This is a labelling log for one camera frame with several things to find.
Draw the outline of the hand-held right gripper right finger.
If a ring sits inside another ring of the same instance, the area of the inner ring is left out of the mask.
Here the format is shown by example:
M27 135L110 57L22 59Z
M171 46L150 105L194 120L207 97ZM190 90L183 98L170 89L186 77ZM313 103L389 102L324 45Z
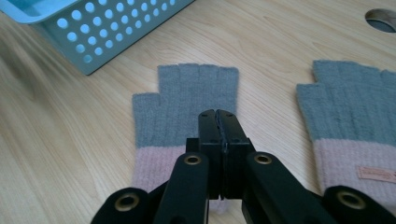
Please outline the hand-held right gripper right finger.
M241 199L246 183L247 155L253 151L253 147L235 114L218 110L216 121L222 144L221 195L226 199Z

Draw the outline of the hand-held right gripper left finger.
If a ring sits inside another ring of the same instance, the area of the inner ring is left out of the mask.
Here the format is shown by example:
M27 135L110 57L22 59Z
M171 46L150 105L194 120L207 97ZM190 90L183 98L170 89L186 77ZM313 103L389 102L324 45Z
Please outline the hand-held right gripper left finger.
M221 140L216 113L206 110L198 116L198 136L187 139L187 152L199 152L208 157L208 194L210 200L220 198L222 185Z

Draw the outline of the grey and pink fingerless glove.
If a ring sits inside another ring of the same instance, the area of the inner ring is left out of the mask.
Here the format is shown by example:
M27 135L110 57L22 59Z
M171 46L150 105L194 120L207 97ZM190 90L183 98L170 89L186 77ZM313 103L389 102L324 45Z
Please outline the grey and pink fingerless glove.
M186 141L198 135L208 109L236 111L239 71L183 63L158 67L159 90L132 97L135 132L133 186L150 192L169 179Z
M396 215L396 72L319 60L313 75L296 90L320 189L357 189Z

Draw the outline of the light blue perforated plastic basket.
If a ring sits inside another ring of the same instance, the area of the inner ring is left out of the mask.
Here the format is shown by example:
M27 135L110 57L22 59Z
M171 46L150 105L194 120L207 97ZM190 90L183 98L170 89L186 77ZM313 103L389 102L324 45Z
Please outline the light blue perforated plastic basket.
M89 75L194 0L0 0L0 11L33 26Z

